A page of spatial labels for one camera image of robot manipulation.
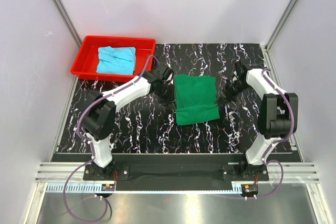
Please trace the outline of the green t-shirt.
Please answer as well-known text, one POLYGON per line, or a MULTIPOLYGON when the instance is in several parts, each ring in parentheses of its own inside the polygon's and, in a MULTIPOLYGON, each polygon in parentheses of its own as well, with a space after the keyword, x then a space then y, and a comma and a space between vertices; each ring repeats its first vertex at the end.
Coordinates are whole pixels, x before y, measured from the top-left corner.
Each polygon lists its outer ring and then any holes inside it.
POLYGON ((175 77, 176 123, 192 125, 220 118, 216 79, 212 76, 175 77))

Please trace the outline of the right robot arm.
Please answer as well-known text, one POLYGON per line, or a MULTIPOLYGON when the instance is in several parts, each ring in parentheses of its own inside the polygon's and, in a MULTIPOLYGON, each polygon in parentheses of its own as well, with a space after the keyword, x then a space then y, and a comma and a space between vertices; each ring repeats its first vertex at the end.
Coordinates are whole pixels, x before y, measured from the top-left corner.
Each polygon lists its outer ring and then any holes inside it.
POLYGON ((267 158, 273 149, 291 138, 297 129, 298 96, 280 88, 260 65, 235 63, 231 79, 221 91, 218 104, 236 101, 239 94, 252 88, 261 98, 257 119, 258 135, 236 165, 223 165, 223 176, 253 180, 266 177, 267 158))

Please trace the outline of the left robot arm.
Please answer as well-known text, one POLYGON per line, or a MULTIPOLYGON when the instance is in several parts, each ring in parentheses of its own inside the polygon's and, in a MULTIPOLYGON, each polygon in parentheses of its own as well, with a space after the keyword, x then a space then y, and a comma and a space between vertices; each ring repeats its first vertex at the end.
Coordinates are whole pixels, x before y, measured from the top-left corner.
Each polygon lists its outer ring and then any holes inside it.
POLYGON ((88 165, 89 173, 97 178, 107 180, 117 174, 110 151, 110 135, 114 129, 115 114, 121 108, 144 97, 155 94, 162 105, 175 102, 174 72, 159 64, 154 69, 142 71, 129 82, 91 97, 92 103, 83 112, 77 129, 83 129, 91 148, 92 162, 88 165))

